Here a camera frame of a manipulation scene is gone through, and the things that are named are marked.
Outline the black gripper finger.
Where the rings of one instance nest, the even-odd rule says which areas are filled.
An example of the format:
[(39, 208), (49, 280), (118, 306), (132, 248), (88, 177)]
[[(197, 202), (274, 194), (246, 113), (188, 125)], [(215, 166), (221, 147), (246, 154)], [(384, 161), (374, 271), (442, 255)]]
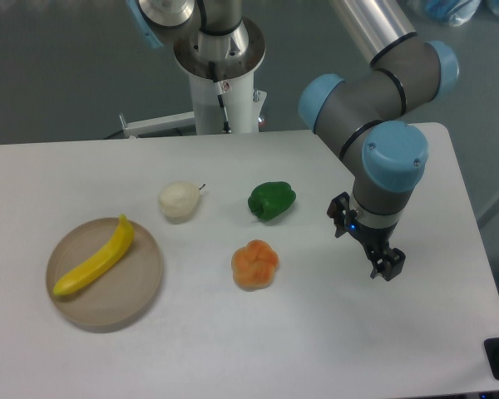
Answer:
[(397, 277), (403, 270), (406, 255), (397, 248), (386, 248), (383, 251), (383, 278), (388, 282)]
[(382, 275), (384, 272), (384, 259), (381, 253), (378, 251), (377, 247), (365, 244), (364, 251), (368, 260), (372, 264), (372, 272), (370, 273), (370, 278), (376, 278), (378, 275)]

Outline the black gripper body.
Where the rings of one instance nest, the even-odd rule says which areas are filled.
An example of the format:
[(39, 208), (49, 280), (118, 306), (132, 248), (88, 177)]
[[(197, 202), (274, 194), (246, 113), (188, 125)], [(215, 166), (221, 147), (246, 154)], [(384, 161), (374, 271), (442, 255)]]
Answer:
[(383, 254), (398, 223), (393, 216), (388, 220), (386, 216), (370, 214), (346, 192), (331, 200), (327, 215), (333, 220), (335, 237), (351, 235), (366, 254)]

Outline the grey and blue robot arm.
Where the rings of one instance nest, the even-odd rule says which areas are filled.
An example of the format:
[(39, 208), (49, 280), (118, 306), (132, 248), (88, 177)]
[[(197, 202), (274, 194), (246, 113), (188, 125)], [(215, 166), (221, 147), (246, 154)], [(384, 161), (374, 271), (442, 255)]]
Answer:
[[(200, 135), (255, 133), (265, 98), (254, 73), (265, 55), (259, 27), (239, 1), (130, 1), (151, 47), (172, 47), (187, 74)], [(459, 66), (443, 42), (424, 42), (394, 1), (336, 1), (333, 9), (371, 71), (347, 82), (334, 74), (314, 79), (299, 99), (305, 125), (354, 177), (350, 192), (328, 208), (337, 235), (362, 246), (373, 276), (390, 280), (405, 262), (390, 237), (423, 176), (428, 143), (403, 116), (452, 89)]]

